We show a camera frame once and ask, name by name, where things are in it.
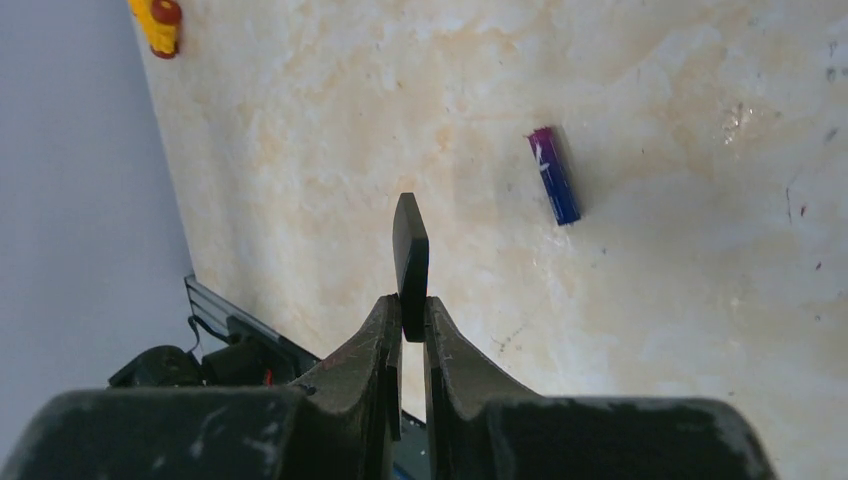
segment tabletop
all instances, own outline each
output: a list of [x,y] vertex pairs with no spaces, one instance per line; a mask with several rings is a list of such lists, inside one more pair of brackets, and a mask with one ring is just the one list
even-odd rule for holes
[[201,283],[326,355],[396,290],[411,191],[429,294],[530,388],[719,398],[784,477],[844,476],[848,3],[180,4],[176,58],[139,41]]

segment stain on surface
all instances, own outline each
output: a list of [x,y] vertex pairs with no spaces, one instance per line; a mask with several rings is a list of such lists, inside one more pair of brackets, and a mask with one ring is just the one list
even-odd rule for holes
[[728,109],[726,111],[727,118],[721,125],[721,129],[724,130],[725,145],[728,145],[733,142],[736,133],[750,121],[751,115],[753,115],[753,113],[753,109],[748,109],[748,111],[746,111],[745,104],[742,102],[739,102],[736,107]]
[[492,341],[494,341],[495,343],[497,343],[498,345],[501,346],[501,348],[498,349],[498,353],[504,353],[504,351],[506,350],[506,347],[509,346],[510,342],[512,342],[515,339],[515,337],[518,336],[519,333],[523,332],[524,328],[526,326],[527,326],[527,324],[525,323],[525,324],[521,325],[520,327],[518,327],[518,329],[516,329],[508,337],[506,337],[503,342],[499,342],[499,341],[497,341],[493,338]]
[[453,129],[450,127],[442,127],[436,132],[436,144],[439,145],[439,151],[445,152],[450,148],[453,140]]
[[827,132],[824,136],[824,143],[830,143],[830,141],[833,140],[833,137],[835,137],[837,133],[839,133],[839,127],[831,128],[830,131]]
[[792,202],[789,200],[789,187],[786,187],[786,216],[789,217],[789,224],[792,225]]

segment battery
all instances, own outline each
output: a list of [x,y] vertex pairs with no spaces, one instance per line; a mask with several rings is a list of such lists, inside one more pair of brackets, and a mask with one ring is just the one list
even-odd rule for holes
[[557,153],[553,128],[542,127],[530,134],[527,140],[536,157],[557,225],[569,225],[580,220],[580,210],[568,181],[565,156]]

